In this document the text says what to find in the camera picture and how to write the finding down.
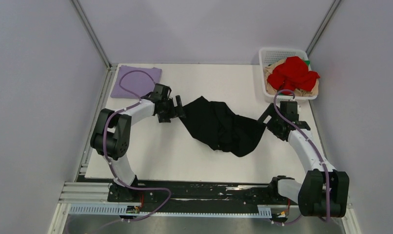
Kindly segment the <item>black t shirt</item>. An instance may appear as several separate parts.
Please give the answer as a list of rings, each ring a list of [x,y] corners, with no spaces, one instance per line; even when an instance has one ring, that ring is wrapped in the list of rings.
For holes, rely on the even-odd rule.
[[[212,150],[244,157],[259,144],[266,126],[256,119],[235,114],[225,102],[203,96],[183,106],[180,120],[190,135]]]

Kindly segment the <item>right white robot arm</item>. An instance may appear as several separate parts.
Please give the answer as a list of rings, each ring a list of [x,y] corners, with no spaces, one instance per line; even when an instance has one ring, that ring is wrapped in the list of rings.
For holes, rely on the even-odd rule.
[[[306,173],[301,183],[283,175],[273,177],[268,190],[270,201],[278,204],[288,198],[299,206],[303,216],[344,217],[350,178],[318,150],[310,126],[299,120],[297,102],[270,104],[258,122],[264,123],[274,136],[288,142]]]

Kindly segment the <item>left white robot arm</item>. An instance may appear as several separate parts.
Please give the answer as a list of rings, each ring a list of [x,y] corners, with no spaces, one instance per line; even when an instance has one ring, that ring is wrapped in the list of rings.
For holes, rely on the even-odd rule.
[[[136,175],[131,169],[126,153],[129,148],[131,128],[145,118],[157,116],[160,123],[169,123],[185,117],[181,97],[170,96],[169,86],[157,83],[150,93],[139,97],[138,102],[120,110],[102,109],[99,112],[90,146],[108,164],[113,181],[122,186],[120,195],[127,201],[138,198],[139,188],[132,184]]]

